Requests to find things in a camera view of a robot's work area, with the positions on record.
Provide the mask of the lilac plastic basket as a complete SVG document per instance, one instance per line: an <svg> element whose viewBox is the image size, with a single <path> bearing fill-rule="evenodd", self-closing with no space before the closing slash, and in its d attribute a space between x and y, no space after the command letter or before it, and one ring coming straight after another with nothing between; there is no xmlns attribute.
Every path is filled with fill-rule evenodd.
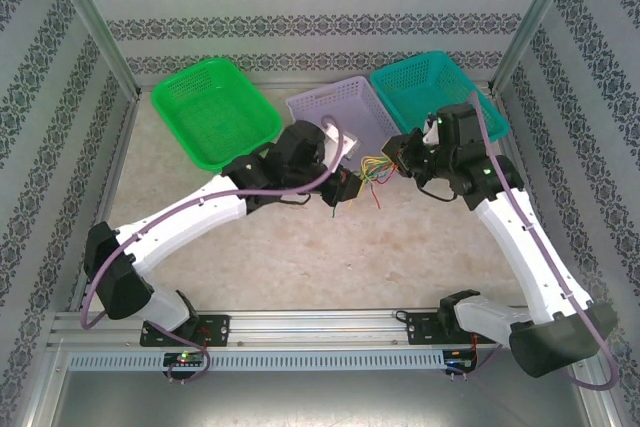
<svg viewBox="0 0 640 427"><path fill-rule="evenodd" d="M381 149L400 130L372 86L363 76L351 77L286 99L294 120L319 125L323 117L334 117L358 145L342 164L352 171L365 156L380 156Z"/></svg>

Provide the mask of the teal plastic basket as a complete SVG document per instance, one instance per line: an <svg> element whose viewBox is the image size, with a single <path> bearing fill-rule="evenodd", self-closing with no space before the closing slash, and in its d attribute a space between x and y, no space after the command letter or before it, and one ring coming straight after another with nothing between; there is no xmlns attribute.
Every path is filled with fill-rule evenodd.
<svg viewBox="0 0 640 427"><path fill-rule="evenodd" d="M380 101L402 133L422 128L438 109L466 101L476 85L444 52L390 64L370 75Z"/></svg>

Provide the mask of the green plastic basket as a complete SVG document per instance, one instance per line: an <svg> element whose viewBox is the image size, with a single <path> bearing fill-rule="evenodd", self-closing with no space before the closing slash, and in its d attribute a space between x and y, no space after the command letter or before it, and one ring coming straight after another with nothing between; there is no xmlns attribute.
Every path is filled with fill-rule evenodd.
<svg viewBox="0 0 640 427"><path fill-rule="evenodd" d="M151 103L192 162L214 173L282 129L277 110L224 58L206 59L163 80Z"/></svg>

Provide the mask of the small circuit board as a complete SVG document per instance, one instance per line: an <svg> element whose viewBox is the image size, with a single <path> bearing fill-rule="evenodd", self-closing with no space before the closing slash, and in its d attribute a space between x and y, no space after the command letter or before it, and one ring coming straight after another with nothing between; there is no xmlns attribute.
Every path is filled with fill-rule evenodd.
<svg viewBox="0 0 640 427"><path fill-rule="evenodd" d="M202 353L197 352L179 352L179 353L165 353L163 357L163 368L169 369L185 369L186 371L201 370L205 362L205 357Z"/></svg>
<svg viewBox="0 0 640 427"><path fill-rule="evenodd" d="M477 367L476 350L445 350L443 355L446 370L456 375L468 374Z"/></svg>

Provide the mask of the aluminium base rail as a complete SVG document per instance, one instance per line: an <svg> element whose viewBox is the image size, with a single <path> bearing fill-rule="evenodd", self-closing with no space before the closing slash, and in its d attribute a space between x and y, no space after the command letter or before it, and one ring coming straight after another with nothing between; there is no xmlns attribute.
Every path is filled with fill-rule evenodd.
<svg viewBox="0 0 640 427"><path fill-rule="evenodd" d="M410 345L394 310L227 311L226 349L234 350L378 350ZM134 350L140 347L142 321L102 319L84 330L76 312L57 313L46 346L76 351Z"/></svg>

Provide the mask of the aluminium frame post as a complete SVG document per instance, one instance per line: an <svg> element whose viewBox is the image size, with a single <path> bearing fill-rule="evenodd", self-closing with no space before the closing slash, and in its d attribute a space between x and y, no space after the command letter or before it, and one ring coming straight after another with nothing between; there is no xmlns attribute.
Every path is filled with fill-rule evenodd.
<svg viewBox="0 0 640 427"><path fill-rule="evenodd" d="M532 0L492 80L489 82L490 92L493 95L500 93L506 86L512 72L524 55L531 38L537 31L547 11L553 4L553 1L554 0Z"/></svg>
<svg viewBox="0 0 640 427"><path fill-rule="evenodd" d="M130 99L138 100L141 88L93 0L71 0L85 27L96 42L120 87Z"/></svg>

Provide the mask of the aluminium table side rail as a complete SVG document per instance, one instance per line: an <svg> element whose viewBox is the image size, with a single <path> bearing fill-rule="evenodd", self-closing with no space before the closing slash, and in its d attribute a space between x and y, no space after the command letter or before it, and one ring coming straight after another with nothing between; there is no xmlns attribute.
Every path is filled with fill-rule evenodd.
<svg viewBox="0 0 640 427"><path fill-rule="evenodd" d="M131 137L131 129L135 122L141 91L138 91L131 100L125 104L124 110L116 118L114 130L108 130L108 137L103 138L99 157L94 166L98 169L92 172L89 184L90 194L95 194L93 209L87 221L77 232L79 254L77 268L74 271L73 282L69 286L68 298L62 308L66 312L74 312L80 309L84 291L87 284L87 275L84 271L84 258L86 253L86 240L89 229L109 217L115 198L118 182L123 168L124 158Z"/></svg>

